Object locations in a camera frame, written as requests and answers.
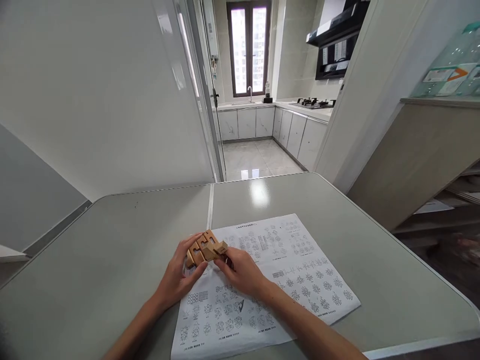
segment dish soap bottle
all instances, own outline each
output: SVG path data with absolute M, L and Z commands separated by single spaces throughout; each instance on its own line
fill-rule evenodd
M 265 97 L 261 100 L 264 104 L 269 104 L 273 102 L 273 99 L 270 97 L 270 84 L 267 80 L 265 83 Z

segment glossy floor tile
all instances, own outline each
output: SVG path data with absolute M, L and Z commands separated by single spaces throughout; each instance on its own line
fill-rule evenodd
M 247 180 L 303 170 L 274 140 L 223 144 L 226 180 Z

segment gas stove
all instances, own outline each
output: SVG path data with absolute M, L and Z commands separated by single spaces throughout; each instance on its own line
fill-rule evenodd
M 302 98 L 300 97 L 296 102 L 290 103 L 290 105 L 298 106 L 300 108 L 305 109 L 328 109 L 333 108 L 335 106 L 335 102 L 337 100 L 330 100 L 328 101 L 325 99 L 324 101 L 318 101 L 316 97 L 313 98 Z

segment window frame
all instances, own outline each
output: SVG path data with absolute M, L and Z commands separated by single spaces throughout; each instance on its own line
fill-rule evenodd
M 234 98 L 244 98 L 250 96 L 249 86 L 253 89 L 253 16 L 255 8 L 266 8 L 265 19 L 265 47 L 263 61 L 263 84 L 262 90 L 251 93 L 252 96 L 265 94 L 265 83 L 268 78 L 269 65 L 269 44 L 270 44 L 270 17 L 271 17 L 271 0 L 256 1 L 235 1 L 226 3 L 226 16 L 228 20 L 228 37 L 230 45 L 230 69 L 231 69 L 231 85 Z M 235 85 L 235 58 L 234 58 L 234 39 L 232 34 L 232 10 L 245 10 L 245 63 L 246 63 L 246 92 L 237 93 Z

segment countertop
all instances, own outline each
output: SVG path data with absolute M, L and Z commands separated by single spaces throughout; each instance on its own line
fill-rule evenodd
M 1 358 L 100 359 L 152 295 L 178 241 L 297 214 L 361 301 L 332 325 L 370 359 L 480 337 L 478 309 L 316 173 L 105 196 L 0 289 Z M 169 359 L 179 305 L 139 359 Z M 297 341 L 238 360 L 305 359 Z
M 255 101 L 252 103 L 238 103 L 238 104 L 223 103 L 223 104 L 219 104 L 218 111 L 277 106 L 279 108 L 287 109 L 295 113 L 306 115 L 311 118 L 323 120 L 326 122 L 330 121 L 330 117 L 334 110 L 333 107 L 326 108 L 326 109 L 307 109 L 307 108 L 291 105 L 291 103 L 295 101 L 296 100 L 292 99 L 292 100 L 285 100 L 285 101 L 284 100 L 274 101 L 272 103 L 262 103 L 261 101 Z

